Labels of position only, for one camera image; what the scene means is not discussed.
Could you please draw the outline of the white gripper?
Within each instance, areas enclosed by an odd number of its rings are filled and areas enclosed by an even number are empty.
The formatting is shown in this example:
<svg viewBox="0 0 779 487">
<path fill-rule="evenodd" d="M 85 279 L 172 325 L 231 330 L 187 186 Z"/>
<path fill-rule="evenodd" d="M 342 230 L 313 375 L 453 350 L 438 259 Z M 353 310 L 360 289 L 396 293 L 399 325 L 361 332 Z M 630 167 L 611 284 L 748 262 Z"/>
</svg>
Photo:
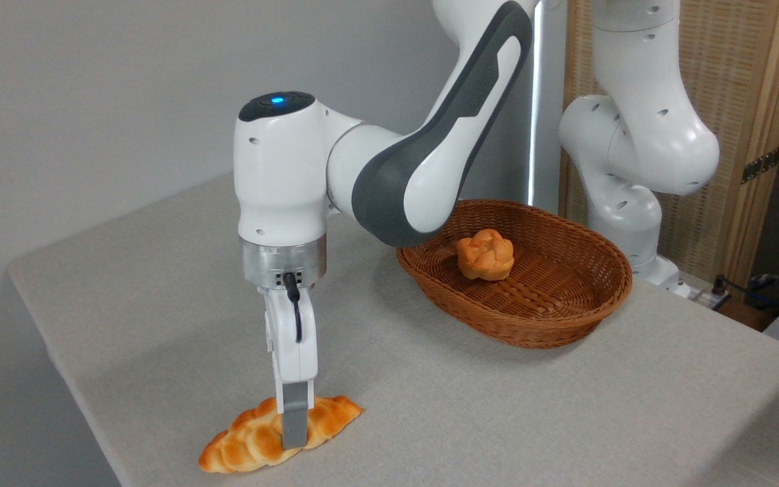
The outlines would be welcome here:
<svg viewBox="0 0 779 487">
<path fill-rule="evenodd" d="M 258 289 L 266 305 L 266 338 L 276 375 L 276 398 L 282 418 L 285 450 L 304 448 L 307 443 L 307 413 L 314 407 L 314 381 L 318 373 L 316 325 L 308 289 L 299 289 L 301 340 L 293 302 L 283 289 Z M 306 380 L 283 384 L 281 380 Z"/>
</svg>

